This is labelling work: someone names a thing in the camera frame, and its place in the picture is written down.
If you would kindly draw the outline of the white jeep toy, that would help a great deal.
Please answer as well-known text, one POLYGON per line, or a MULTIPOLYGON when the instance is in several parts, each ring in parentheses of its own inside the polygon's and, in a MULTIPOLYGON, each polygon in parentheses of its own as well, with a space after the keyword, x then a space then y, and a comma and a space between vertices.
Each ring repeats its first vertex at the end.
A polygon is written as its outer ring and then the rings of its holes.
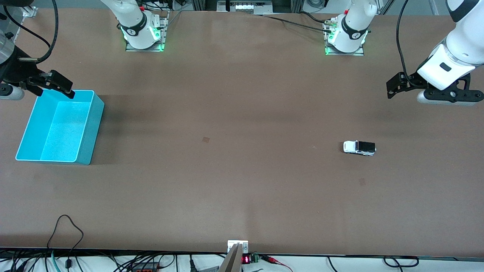
POLYGON ((366 141, 344 141, 343 151, 348 154, 356 154, 363 156, 374 156, 376 153, 376 146, 373 142, 366 141))

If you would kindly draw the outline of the cyan plastic bin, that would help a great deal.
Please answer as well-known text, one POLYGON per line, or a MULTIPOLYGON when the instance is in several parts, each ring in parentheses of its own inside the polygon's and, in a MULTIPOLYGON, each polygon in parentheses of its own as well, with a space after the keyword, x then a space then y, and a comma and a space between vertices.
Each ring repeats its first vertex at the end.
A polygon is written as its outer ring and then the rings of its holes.
POLYGON ((52 165, 89 165, 104 111, 95 91, 74 98, 44 90, 36 98, 16 160, 52 165))

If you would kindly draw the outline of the aluminium profile bar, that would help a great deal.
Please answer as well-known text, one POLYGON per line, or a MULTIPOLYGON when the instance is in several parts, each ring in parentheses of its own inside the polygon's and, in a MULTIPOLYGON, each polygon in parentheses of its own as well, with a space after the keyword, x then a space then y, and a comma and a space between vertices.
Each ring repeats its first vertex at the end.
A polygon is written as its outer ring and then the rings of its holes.
POLYGON ((396 0, 376 0, 377 14, 387 14, 396 0))

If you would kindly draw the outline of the red clip lead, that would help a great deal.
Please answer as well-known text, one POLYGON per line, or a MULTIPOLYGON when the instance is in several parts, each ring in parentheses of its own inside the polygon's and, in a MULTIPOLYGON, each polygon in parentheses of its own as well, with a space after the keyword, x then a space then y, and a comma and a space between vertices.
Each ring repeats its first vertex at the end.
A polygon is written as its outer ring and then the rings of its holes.
POLYGON ((286 267, 287 269, 289 269, 290 272, 294 272, 288 265, 285 265, 284 263, 278 261, 277 259, 275 259, 273 257, 270 257, 268 255, 262 255, 262 254, 260 254, 259 257, 263 261, 266 261, 270 264, 280 265, 280 266, 286 267))

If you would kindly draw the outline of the grey metal pole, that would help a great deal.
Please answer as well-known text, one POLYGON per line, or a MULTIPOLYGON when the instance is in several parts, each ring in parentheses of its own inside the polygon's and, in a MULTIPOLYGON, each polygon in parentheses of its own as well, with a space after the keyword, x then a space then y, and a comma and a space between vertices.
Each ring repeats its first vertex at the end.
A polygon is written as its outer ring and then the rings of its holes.
POLYGON ((243 254, 244 243, 233 243, 217 272, 242 272, 243 254))

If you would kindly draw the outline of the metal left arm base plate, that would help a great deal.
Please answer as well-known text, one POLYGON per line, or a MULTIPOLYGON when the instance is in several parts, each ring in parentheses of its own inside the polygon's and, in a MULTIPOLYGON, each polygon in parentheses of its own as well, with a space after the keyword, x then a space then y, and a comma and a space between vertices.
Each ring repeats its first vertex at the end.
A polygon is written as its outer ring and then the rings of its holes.
POLYGON ((343 41, 341 39, 343 38, 343 36, 340 35, 341 31, 338 29, 337 17, 334 17, 330 20, 325 20, 324 23, 322 23, 322 26, 323 26, 323 29, 326 31, 324 33, 325 55, 327 56, 330 56, 330 55, 363 56, 364 55, 363 44, 365 42, 365 39, 362 40, 358 49, 353 52, 341 51, 336 47, 337 41, 340 41, 340 42, 343 41))

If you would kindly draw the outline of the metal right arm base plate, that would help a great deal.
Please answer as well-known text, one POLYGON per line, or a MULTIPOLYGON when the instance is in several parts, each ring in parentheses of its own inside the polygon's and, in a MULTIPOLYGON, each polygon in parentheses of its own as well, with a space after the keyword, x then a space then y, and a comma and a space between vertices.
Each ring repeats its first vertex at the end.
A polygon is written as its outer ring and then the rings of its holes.
POLYGON ((128 31, 121 29, 126 41, 126 51, 163 52, 170 12, 167 13, 166 17, 161 17, 159 14, 153 14, 150 11, 143 11, 143 14, 146 17, 145 24, 140 25, 137 36, 129 35, 129 33, 134 33, 133 29, 128 29, 128 31))

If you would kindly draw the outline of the aluminium frame rack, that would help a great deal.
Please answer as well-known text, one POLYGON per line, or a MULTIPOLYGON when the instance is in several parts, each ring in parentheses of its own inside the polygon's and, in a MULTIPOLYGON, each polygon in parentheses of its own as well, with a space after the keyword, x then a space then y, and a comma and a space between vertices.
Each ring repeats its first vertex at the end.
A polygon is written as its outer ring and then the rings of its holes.
POLYGON ((243 12, 248 14, 298 13, 305 0, 186 0, 195 11, 243 12))

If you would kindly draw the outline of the white mount bracket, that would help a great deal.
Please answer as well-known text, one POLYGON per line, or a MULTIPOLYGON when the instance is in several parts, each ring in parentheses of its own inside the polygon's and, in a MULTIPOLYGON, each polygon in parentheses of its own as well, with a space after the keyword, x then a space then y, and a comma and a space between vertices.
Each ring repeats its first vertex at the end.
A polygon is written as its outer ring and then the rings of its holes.
POLYGON ((249 253, 249 243, 247 240, 228 240, 227 246, 227 252, 229 252, 232 248, 232 246, 236 244, 241 244, 243 248, 243 254, 248 254, 249 253))

